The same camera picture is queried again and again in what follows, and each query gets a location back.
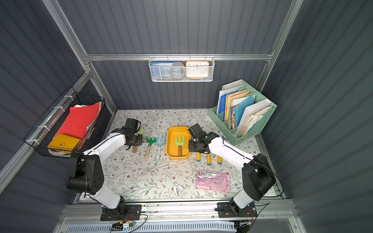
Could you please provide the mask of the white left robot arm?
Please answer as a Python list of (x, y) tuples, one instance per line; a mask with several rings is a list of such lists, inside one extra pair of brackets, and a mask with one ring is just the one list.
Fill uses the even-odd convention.
[(107, 209), (117, 209), (122, 197), (112, 191), (105, 180), (103, 162), (118, 148), (139, 146), (143, 138), (139, 134), (141, 122), (128, 118), (125, 125), (114, 129), (107, 138), (84, 151), (74, 153), (68, 159), (66, 187), (88, 193), (91, 198)]

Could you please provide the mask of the green rake wooden handle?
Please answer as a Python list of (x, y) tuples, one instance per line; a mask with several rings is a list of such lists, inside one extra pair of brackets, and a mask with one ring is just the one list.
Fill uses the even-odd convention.
[(146, 137), (146, 140), (147, 140), (148, 146), (147, 146), (147, 151), (146, 151), (146, 154), (145, 154), (145, 159), (148, 159), (150, 151), (151, 151), (151, 146), (156, 142), (156, 138), (155, 137), (154, 138), (153, 137)]

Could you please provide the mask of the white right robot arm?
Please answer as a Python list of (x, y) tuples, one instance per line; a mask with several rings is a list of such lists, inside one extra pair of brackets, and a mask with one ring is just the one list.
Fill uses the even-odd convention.
[(260, 201), (276, 183), (276, 175), (265, 155), (252, 155), (239, 150), (225, 142), (218, 134), (206, 133), (199, 124), (188, 128), (188, 132), (191, 135), (188, 141), (189, 151), (215, 154), (241, 171), (242, 190), (230, 200), (232, 212), (238, 213), (251, 203)]

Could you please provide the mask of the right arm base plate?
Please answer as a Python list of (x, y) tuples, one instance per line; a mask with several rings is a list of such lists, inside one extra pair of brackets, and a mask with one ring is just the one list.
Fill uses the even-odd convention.
[(220, 218), (257, 217), (257, 210), (253, 203), (240, 208), (234, 202), (220, 202), (217, 203), (215, 211)]

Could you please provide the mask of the lime rake wooden handle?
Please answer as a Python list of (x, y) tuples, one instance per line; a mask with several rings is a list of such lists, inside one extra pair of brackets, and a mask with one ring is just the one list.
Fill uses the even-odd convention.
[(182, 147), (185, 145), (185, 137), (184, 136), (176, 136), (175, 137), (175, 146), (178, 148), (178, 156), (182, 156)]
[[(143, 135), (143, 131), (144, 131), (144, 129), (141, 128), (141, 129), (139, 130), (139, 132), (138, 132), (138, 135)], [(138, 149), (137, 146), (133, 146), (133, 153), (136, 153), (136, 152), (137, 152), (137, 149)]]

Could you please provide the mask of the light blue hand rake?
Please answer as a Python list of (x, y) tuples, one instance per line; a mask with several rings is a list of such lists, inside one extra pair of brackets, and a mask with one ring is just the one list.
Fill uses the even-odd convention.
[(159, 162), (160, 154), (161, 154), (161, 147), (166, 143), (167, 134), (157, 134), (156, 138), (156, 145), (158, 146), (155, 161)]

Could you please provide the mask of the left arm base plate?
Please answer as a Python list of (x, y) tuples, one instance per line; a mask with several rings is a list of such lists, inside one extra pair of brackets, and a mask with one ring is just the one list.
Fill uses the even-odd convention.
[(139, 220), (141, 205), (119, 205), (116, 209), (102, 208), (100, 221)]

